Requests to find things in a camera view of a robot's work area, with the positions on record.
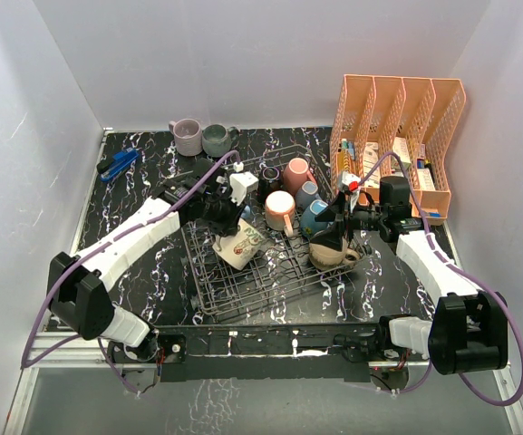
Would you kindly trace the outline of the teal floral mug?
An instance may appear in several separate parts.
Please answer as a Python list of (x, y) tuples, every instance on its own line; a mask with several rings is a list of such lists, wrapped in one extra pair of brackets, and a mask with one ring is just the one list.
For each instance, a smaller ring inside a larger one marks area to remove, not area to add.
[(307, 206), (300, 218), (299, 229), (301, 235), (309, 240), (314, 234), (327, 229), (330, 222), (318, 222), (316, 217), (327, 208), (327, 203), (321, 199), (314, 200)]

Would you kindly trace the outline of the tan brown mug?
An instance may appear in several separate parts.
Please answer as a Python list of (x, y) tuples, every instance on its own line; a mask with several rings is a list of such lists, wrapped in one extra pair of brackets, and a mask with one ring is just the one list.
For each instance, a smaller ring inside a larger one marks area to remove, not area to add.
[(349, 247), (347, 240), (343, 241), (340, 251), (327, 246), (309, 244), (309, 260), (318, 270), (326, 271), (337, 266), (355, 266), (361, 255)]

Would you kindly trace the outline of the small grey-blue heart mug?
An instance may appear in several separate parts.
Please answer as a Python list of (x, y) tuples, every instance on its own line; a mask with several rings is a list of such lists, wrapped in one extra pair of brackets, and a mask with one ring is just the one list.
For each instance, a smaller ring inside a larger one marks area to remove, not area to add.
[(295, 205), (303, 212), (315, 200), (320, 199), (319, 190), (313, 181), (306, 181), (295, 194)]

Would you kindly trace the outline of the white mug green inside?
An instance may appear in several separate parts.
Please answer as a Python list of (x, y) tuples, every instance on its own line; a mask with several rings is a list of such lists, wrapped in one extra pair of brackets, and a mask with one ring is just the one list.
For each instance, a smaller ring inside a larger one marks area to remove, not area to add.
[(234, 236), (216, 236), (213, 249), (216, 254), (241, 271), (253, 259), (265, 242), (265, 237), (243, 218), (238, 221), (237, 233)]

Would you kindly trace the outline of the peach pink speckled mug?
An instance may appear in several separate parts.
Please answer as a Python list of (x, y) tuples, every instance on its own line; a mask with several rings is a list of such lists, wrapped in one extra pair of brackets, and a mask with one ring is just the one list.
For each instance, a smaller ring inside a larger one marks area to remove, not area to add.
[(284, 190), (269, 194), (265, 202), (266, 224), (273, 230), (284, 232), (287, 237), (294, 236), (295, 200)]

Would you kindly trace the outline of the cream scalloped mug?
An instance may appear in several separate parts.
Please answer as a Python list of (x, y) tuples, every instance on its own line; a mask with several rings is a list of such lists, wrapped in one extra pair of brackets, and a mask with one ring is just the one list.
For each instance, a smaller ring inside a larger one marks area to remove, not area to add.
[(273, 192), (282, 189), (281, 172), (277, 167), (263, 168), (258, 177), (257, 200), (264, 204), (266, 198)]

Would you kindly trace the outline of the light blue mug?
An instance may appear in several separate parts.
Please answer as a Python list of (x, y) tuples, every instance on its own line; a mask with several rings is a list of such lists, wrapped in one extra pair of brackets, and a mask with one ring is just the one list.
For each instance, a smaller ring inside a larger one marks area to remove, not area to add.
[(249, 205), (246, 205), (244, 207), (240, 217), (245, 220), (249, 220), (249, 219), (251, 219), (251, 216), (252, 216), (251, 208)]

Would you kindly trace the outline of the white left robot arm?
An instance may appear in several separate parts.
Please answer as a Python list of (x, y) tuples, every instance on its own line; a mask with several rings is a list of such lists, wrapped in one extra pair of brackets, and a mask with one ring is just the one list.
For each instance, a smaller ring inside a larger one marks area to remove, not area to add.
[(115, 305), (109, 292), (137, 260), (189, 222), (200, 220), (223, 239), (237, 235), (246, 196), (257, 185), (257, 177), (249, 172), (164, 182), (100, 241), (75, 256), (61, 253), (53, 259), (50, 311), (84, 340), (111, 340), (126, 346), (136, 360), (149, 361), (159, 347), (156, 329)]

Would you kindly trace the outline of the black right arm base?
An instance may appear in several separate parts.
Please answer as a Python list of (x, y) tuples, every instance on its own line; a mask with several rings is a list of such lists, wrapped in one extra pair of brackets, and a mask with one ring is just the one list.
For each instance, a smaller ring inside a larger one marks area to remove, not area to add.
[(393, 344), (391, 340), (390, 321), (410, 317), (409, 314), (395, 314), (381, 316), (373, 333), (351, 336), (338, 333), (334, 337), (333, 345), (339, 349), (339, 353), (346, 361), (357, 363), (365, 356), (380, 356), (388, 359), (389, 353), (392, 358), (398, 357), (395, 370), (402, 369), (411, 352), (404, 347)]

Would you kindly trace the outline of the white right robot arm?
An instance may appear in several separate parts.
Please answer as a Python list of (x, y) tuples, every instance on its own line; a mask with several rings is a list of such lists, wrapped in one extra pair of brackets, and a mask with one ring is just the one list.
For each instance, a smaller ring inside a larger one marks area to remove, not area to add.
[(420, 217), (412, 215), (410, 184), (404, 177), (385, 177), (381, 204), (358, 204), (360, 180), (342, 172), (335, 199), (316, 221), (327, 223), (309, 239), (309, 257), (320, 270), (351, 266), (359, 254), (350, 248), (357, 229), (373, 230), (394, 249), (421, 281), (435, 305), (432, 320), (411, 314), (381, 318), (375, 349), (388, 360), (406, 349), (431, 360), (441, 374), (497, 370), (508, 361), (507, 318), (502, 305), (486, 291), (453, 271)]

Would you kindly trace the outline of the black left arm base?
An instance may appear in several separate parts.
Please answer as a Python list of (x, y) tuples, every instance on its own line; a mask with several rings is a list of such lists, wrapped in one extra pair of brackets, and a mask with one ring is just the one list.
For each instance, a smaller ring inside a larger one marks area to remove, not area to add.
[(108, 355), (112, 363), (164, 364), (184, 363), (187, 337), (181, 333), (153, 330), (137, 348), (109, 341)]

